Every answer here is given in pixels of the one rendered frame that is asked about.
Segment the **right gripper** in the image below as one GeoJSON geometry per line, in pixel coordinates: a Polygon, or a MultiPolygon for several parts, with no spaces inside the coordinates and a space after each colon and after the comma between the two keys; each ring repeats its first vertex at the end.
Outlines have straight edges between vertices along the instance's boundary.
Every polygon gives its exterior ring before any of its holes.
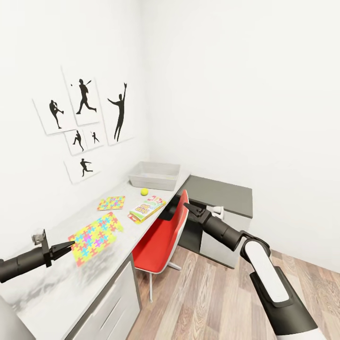
{"type": "Polygon", "coordinates": [[[219,242],[222,241],[222,238],[230,225],[213,216],[211,211],[207,209],[201,209],[200,207],[189,203],[184,203],[184,206],[192,212],[190,214],[191,217],[200,224],[207,234],[219,242]]]}

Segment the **board game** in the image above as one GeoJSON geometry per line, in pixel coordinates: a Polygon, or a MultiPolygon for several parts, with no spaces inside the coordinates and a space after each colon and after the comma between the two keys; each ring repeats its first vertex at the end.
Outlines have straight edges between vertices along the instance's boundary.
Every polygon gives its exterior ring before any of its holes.
{"type": "Polygon", "coordinates": [[[132,209],[128,217],[137,224],[140,224],[164,205],[166,205],[166,201],[154,195],[150,199],[144,201],[142,204],[132,209]]]}

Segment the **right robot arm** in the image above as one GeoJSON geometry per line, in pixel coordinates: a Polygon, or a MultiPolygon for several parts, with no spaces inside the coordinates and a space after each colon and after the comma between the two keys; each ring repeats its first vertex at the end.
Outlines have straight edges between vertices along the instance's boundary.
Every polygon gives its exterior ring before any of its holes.
{"type": "Polygon", "coordinates": [[[215,206],[214,213],[189,203],[184,206],[207,234],[231,251],[235,251],[243,236],[246,238],[239,255],[254,268],[249,276],[277,340],[327,340],[282,269],[271,262],[269,244],[223,222],[223,206],[215,206]]]}

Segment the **jigsaw puzzle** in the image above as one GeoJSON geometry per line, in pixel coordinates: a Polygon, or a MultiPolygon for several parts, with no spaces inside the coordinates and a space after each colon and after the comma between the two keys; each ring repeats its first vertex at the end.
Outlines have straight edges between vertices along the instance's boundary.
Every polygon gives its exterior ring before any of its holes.
{"type": "Polygon", "coordinates": [[[124,227],[110,212],[68,237],[68,241],[75,241],[70,247],[78,268],[116,242],[118,237],[112,234],[116,229],[123,232],[124,227]]]}
{"type": "Polygon", "coordinates": [[[125,196],[116,196],[108,197],[107,200],[102,199],[99,203],[97,211],[123,209],[125,198],[125,196]]]}

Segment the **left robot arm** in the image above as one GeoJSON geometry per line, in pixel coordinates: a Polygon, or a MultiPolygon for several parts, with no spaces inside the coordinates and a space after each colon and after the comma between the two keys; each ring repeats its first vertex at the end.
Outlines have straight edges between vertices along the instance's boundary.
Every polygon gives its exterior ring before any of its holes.
{"type": "Polygon", "coordinates": [[[52,260],[55,261],[69,251],[72,251],[70,246],[75,243],[75,241],[64,242],[53,245],[49,249],[46,232],[43,228],[36,228],[31,234],[31,238],[33,241],[31,251],[7,261],[0,259],[0,283],[4,283],[45,264],[47,268],[50,267],[52,260]]]}

